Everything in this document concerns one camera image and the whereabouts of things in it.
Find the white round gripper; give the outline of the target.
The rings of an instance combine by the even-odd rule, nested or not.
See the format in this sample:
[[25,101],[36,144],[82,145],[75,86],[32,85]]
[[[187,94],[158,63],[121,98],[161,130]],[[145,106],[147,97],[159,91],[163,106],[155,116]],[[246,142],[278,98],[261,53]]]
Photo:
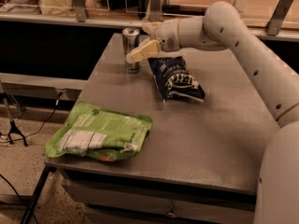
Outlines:
[[137,48],[130,51],[125,60],[128,63],[137,63],[156,56],[162,50],[165,52],[180,49],[178,39],[178,19],[167,20],[160,23],[144,22],[142,29],[148,35],[155,35],[157,39],[145,39]]

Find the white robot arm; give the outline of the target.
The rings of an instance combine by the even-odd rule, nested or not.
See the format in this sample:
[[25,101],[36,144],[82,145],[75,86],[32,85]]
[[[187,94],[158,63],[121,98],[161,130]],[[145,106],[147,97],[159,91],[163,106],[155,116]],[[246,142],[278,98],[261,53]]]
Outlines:
[[149,38],[129,51],[128,63],[184,48],[234,54],[279,126],[263,154],[253,224],[299,224],[299,75],[227,2],[210,5],[203,16],[146,22],[142,29]]

